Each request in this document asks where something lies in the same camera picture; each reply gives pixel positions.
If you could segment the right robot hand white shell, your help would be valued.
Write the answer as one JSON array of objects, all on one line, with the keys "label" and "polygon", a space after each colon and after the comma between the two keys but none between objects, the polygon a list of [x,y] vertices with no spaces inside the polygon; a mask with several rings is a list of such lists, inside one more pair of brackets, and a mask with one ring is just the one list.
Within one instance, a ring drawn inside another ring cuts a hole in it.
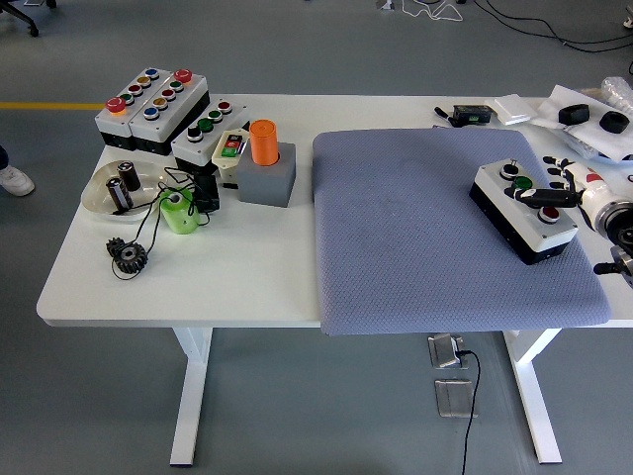
[{"label": "right robot hand white shell", "polygon": [[579,208],[588,226],[606,235],[607,222],[616,213],[620,198],[610,190],[604,179],[591,168],[567,158],[544,156],[547,172],[559,176],[563,182],[555,188],[520,189],[517,185],[505,188],[511,199],[532,208]]}]

